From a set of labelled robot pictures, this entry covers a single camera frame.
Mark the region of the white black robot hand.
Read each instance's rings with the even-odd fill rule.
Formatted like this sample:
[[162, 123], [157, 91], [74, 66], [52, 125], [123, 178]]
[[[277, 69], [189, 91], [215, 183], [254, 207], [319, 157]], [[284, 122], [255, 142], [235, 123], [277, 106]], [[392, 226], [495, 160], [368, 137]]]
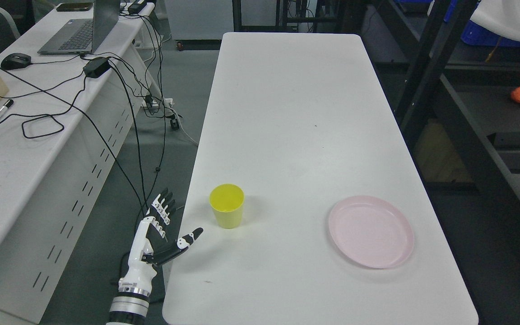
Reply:
[[165, 188], [151, 202], [146, 215], [136, 229], [130, 254], [128, 271], [118, 280], [118, 294], [149, 297], [155, 267], [175, 259], [194, 244], [204, 232], [201, 227], [175, 240], [167, 238], [167, 227], [176, 212], [173, 193]]

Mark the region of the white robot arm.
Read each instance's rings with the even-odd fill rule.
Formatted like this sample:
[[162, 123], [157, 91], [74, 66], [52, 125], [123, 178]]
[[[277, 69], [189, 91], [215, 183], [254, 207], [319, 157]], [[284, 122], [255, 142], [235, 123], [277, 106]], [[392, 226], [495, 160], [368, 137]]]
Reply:
[[111, 303], [107, 325], [144, 325], [149, 306], [148, 296], [119, 292]]

